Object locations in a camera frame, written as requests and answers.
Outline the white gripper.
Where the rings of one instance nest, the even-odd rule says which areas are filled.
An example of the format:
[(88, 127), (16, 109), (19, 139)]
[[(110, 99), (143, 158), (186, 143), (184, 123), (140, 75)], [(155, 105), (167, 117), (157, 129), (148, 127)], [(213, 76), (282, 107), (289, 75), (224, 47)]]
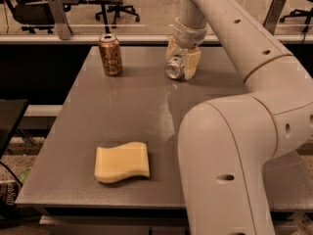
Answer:
[(207, 33), (207, 21), (201, 18), (197, 23), (186, 25), (175, 19), (173, 36), (168, 38), (165, 58), (169, 60), (174, 55), (182, 54), (184, 64), (184, 76), (191, 79), (196, 71), (201, 58), (200, 46)]

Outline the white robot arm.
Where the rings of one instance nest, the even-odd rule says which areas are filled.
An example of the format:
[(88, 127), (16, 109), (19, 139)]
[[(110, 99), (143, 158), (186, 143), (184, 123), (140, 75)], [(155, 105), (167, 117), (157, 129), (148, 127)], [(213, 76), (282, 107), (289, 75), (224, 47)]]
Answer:
[(313, 132), (313, 80), (298, 59), (235, 0), (181, 0), (167, 56), (211, 29), (247, 92), (184, 116), (178, 161), (192, 235), (275, 235), (263, 166)]

